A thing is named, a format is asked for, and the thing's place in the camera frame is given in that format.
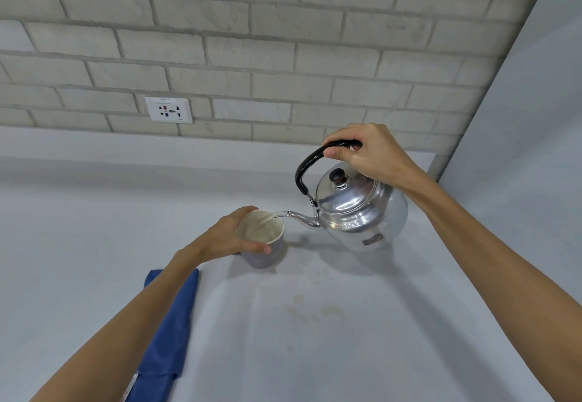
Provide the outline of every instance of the silver kettle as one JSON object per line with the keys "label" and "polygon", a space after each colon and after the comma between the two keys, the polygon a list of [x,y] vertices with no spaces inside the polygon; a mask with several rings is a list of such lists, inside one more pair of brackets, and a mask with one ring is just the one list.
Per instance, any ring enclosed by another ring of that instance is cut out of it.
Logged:
{"label": "silver kettle", "polygon": [[314,216],[289,211],[293,218],[310,229],[325,229],[346,248],[374,251],[388,245],[408,218],[404,194],[387,184],[368,178],[342,162],[325,173],[317,185],[315,198],[302,181],[303,175],[332,146],[361,146],[358,140],[329,142],[309,155],[295,172],[295,184],[307,195]]}

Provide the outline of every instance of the person's left arm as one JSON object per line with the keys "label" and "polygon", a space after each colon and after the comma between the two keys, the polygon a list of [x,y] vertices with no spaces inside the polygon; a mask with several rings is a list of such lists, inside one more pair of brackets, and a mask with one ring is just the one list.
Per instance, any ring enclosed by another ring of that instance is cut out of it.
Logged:
{"label": "person's left arm", "polygon": [[182,284],[203,262],[240,251],[271,251],[235,236],[247,206],[222,217],[184,249],[43,385],[31,402],[119,402]]}

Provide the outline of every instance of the tile backsplash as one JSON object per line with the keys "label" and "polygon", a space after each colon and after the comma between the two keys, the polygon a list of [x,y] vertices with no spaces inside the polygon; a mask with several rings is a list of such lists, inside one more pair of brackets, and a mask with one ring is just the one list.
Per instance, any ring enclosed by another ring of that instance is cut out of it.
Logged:
{"label": "tile backsplash", "polygon": [[[0,35],[22,23],[0,124],[317,144],[381,122],[438,176],[534,2],[0,0]],[[194,124],[151,122],[147,95]]]}

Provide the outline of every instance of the person's right hand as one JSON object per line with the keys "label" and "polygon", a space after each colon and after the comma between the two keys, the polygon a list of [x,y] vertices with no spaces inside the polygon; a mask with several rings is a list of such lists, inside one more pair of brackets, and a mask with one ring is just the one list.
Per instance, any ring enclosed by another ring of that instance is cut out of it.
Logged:
{"label": "person's right hand", "polygon": [[385,125],[351,124],[329,134],[324,145],[334,140],[359,140],[361,148],[327,148],[324,156],[350,163],[369,178],[402,189],[417,175],[424,175],[416,163],[400,147]]}

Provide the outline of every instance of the electrical outlet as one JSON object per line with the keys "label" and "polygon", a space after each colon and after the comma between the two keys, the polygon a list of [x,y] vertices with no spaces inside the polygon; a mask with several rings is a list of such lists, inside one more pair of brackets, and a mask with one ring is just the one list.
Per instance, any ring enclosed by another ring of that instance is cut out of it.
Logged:
{"label": "electrical outlet", "polygon": [[162,123],[192,123],[192,112],[188,99],[166,99],[146,97],[145,103],[153,121]]}

